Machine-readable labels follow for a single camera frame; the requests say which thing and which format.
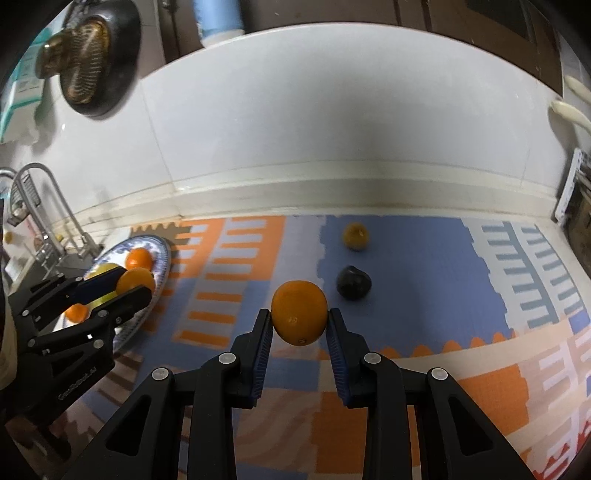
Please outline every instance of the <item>tiled floor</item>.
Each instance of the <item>tiled floor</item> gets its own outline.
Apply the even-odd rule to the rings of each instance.
[[[364,252],[342,245],[351,221],[370,231]],[[532,222],[269,216],[133,234],[148,232],[173,243],[174,274],[116,368],[68,412],[76,451],[154,368],[199,367],[250,331],[275,289],[295,278],[318,284],[372,350],[404,368],[446,368],[538,478],[563,472],[591,430],[591,326],[580,293],[588,296],[589,281],[571,268],[571,252],[567,262],[564,246]],[[348,264],[374,282],[356,303],[335,289]],[[296,348],[275,337],[258,407],[234,419],[240,480],[361,478],[365,412],[341,405],[323,338]],[[412,415],[410,426],[418,473]],[[179,478],[186,455],[185,436]]]

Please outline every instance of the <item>metal screw head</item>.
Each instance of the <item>metal screw head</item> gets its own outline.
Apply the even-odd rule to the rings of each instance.
[[[382,361],[382,357],[379,353],[370,352],[365,354],[363,360],[365,360],[369,364],[375,365]]]
[[[226,352],[218,356],[217,358],[221,364],[229,365],[236,361],[236,355],[232,352]]]
[[[166,368],[157,368],[152,372],[152,378],[154,380],[164,380],[168,376],[168,369]]]
[[[431,370],[431,376],[435,380],[445,380],[448,377],[448,374],[443,368],[434,368]]]

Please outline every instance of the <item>decorative plate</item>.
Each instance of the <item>decorative plate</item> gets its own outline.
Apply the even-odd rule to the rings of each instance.
[[[125,322],[123,326],[115,328],[115,338],[113,339],[114,352],[120,350],[127,340],[137,332],[160,298],[160,294],[164,289],[164,284],[168,279],[168,272],[170,271],[170,247],[168,246],[168,243],[166,243],[166,240],[156,235],[134,236],[122,241],[120,244],[115,245],[113,248],[100,255],[85,274],[86,278],[103,263],[116,263],[124,267],[128,253],[134,248],[140,247],[147,249],[152,255],[152,260],[154,262],[152,265],[152,273],[154,275],[154,280],[156,281],[156,290],[152,295],[152,301],[146,308],[136,313],[133,318]],[[72,325],[75,324],[68,320],[62,313],[53,331],[56,332]]]

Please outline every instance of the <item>gripper logo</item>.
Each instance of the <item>gripper logo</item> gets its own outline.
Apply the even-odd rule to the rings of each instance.
[[[90,378],[90,376],[92,374],[96,373],[96,367],[92,367],[90,369],[90,372],[85,373],[84,375],[82,375],[82,377],[80,377],[78,380],[76,380],[76,382],[74,382],[72,385],[70,385],[70,387],[64,392],[61,393],[57,396],[58,400],[63,400],[64,398],[66,398],[69,394],[71,394],[75,389],[77,389],[79,386],[81,386],[86,380],[88,380]]]

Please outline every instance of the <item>metal rack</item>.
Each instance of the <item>metal rack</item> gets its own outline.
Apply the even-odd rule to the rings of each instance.
[[[62,208],[67,213],[67,217],[74,224],[74,227],[80,235],[82,245],[80,246],[77,244],[71,237],[67,242],[74,247],[76,254],[80,258],[83,258],[86,255],[91,255],[93,258],[96,258],[100,254],[100,248],[96,245],[92,237],[80,226],[80,223],[74,216],[74,213],[61,192],[51,170],[41,163],[29,163],[18,172],[11,168],[3,168],[0,170],[0,176],[12,178],[12,185],[8,190],[7,198],[9,213],[8,222],[13,226],[17,226],[31,215],[33,222],[41,234],[41,240],[43,242],[41,247],[37,249],[34,254],[35,260],[46,269],[48,274],[66,257],[66,249],[64,245],[62,245],[57,239],[53,230],[45,222],[37,209],[37,207],[41,206],[41,199],[37,193],[31,175],[29,174],[29,170],[34,168],[44,171],[49,177]]]

